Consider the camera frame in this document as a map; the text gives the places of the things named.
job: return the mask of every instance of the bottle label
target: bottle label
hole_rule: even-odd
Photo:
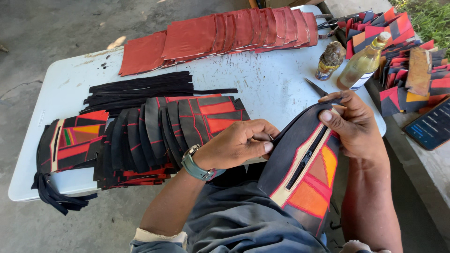
[[[317,70],[315,73],[315,77],[319,80],[326,80],[330,76],[331,72],[328,73],[322,73],[320,70]]]
[[[366,74],[364,74],[364,75],[361,77],[361,79],[359,79],[358,81],[356,81],[356,83],[355,83],[352,87],[350,87],[350,90],[357,90],[357,89],[361,88],[361,86],[363,86],[363,85],[365,84],[365,82],[367,82],[367,80],[369,79],[369,77],[371,77],[374,73],[375,73],[375,71],[374,71],[374,72],[371,72],[371,73],[366,73]]]

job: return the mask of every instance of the phone screen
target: phone screen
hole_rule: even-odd
[[[450,99],[411,122],[405,131],[428,150],[450,140]]]

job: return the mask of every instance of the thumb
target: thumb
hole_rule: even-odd
[[[244,150],[244,156],[246,159],[260,157],[269,153],[274,148],[273,143],[270,141],[257,141],[247,144]]]
[[[336,113],[332,113],[329,110],[323,110],[319,114],[319,120],[337,132],[340,136],[348,136],[350,137],[354,132],[353,123],[346,121],[340,115]]]

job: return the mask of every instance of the zipper pull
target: zipper pull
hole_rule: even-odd
[[[308,150],[308,152],[306,153],[306,155],[303,157],[303,159],[300,162],[300,165],[302,167],[306,166],[306,164],[308,163],[309,159],[311,158],[312,152]]]

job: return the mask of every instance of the white folding table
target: white folding table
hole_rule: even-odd
[[[321,14],[314,5],[296,8],[315,15]],[[324,21],[324,18],[317,19],[317,23]],[[328,93],[339,90],[336,79],[347,61],[329,80],[318,81],[314,78],[319,56],[333,40],[334,37],[319,40],[317,46],[310,48],[216,56],[128,77],[117,75],[122,63],[123,46],[57,61],[47,70],[8,196],[14,201],[39,198],[37,190],[31,190],[30,187],[36,173],[36,149],[44,126],[57,118],[78,115],[85,107],[83,100],[89,95],[91,86],[175,71],[190,71],[196,90],[237,88],[237,94],[224,95],[241,98],[251,119],[264,118],[281,130],[297,114],[319,99],[319,95],[304,81],[304,77]],[[384,135],[386,124],[366,88],[362,87],[356,93],[372,108],[380,132]],[[84,168],[55,173],[50,177],[51,183],[62,194],[96,190],[97,183],[92,181],[93,171],[93,168]]]

